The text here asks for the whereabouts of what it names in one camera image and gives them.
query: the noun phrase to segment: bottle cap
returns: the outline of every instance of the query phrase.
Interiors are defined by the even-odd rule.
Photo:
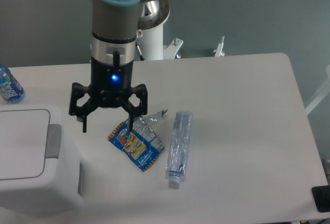
[[[169,176],[169,188],[179,189],[180,177],[171,175]]]

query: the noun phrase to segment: plastic bottle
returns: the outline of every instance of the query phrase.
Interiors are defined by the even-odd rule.
[[[192,122],[193,114],[191,112],[179,111],[176,113],[166,167],[170,188],[178,189],[180,181],[184,180]]]
[[[10,70],[0,64],[0,95],[9,103],[17,103],[24,97],[24,89]]]

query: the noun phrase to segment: blue led light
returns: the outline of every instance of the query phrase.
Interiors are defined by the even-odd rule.
[[[118,81],[119,81],[119,76],[117,76],[117,75],[112,75],[112,76],[111,76],[111,80],[114,81],[114,82],[118,82]]]

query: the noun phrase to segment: cable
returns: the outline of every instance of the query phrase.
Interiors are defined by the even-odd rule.
[[[319,222],[316,223],[316,224],[322,224],[322,223],[324,223],[324,222],[327,221],[327,220],[329,220],[329,218],[328,218],[328,219],[323,219],[323,220],[319,221]]]

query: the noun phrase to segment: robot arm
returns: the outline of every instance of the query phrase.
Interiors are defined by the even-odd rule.
[[[128,112],[128,128],[134,118],[147,113],[147,90],[144,84],[131,87],[136,31],[143,2],[152,0],[92,0],[91,83],[88,87],[72,84],[69,114],[77,116],[87,130],[87,116],[101,108],[123,107]],[[81,107],[78,99],[89,100]],[[135,94],[140,103],[134,107],[129,98]]]

